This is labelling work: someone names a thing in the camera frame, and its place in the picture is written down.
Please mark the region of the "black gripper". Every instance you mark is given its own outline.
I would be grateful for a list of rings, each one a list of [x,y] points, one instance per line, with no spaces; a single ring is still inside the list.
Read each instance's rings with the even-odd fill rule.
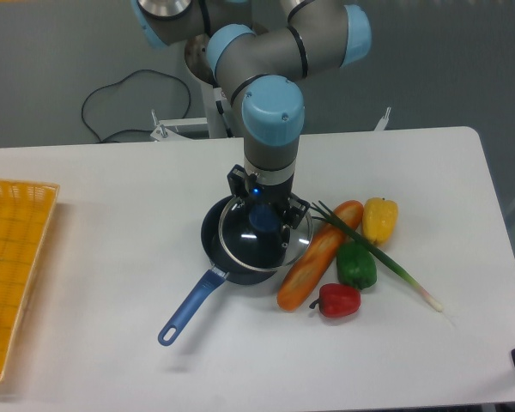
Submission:
[[[296,229],[307,211],[309,202],[292,193],[294,175],[284,171],[248,173],[234,165],[227,174],[231,194],[249,205],[266,204],[280,211],[282,223]]]

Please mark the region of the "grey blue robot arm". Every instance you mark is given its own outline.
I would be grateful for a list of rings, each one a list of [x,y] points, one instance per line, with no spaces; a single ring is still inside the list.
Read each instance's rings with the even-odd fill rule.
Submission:
[[[256,33],[249,1],[135,1],[148,41],[172,45],[207,35],[205,57],[244,137],[244,165],[229,179],[259,222],[298,227],[309,205],[292,193],[305,104],[297,81],[364,58],[366,13],[340,1],[284,1],[287,25]]]

